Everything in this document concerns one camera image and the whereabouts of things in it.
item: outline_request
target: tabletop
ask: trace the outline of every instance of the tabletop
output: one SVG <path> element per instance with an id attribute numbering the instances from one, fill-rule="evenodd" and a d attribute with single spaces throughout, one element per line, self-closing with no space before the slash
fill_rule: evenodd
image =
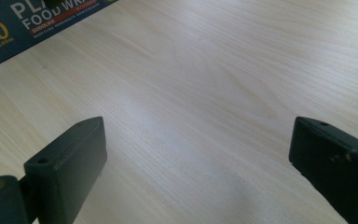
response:
<path id="1" fill-rule="evenodd" d="M 358 1 L 119 0 L 0 64 L 0 175 L 96 116 L 76 224 L 346 223 L 288 152 L 297 116 L 358 137 Z"/>

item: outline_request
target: wood grain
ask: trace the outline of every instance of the wood grain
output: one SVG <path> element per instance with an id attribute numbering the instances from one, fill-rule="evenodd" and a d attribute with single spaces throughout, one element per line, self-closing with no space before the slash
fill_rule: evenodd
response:
<path id="1" fill-rule="evenodd" d="M 99 115 L 76 223 L 345 223 L 287 156 L 296 116 L 358 137 L 358 1 L 120 0 L 0 64 L 0 175 Z"/>

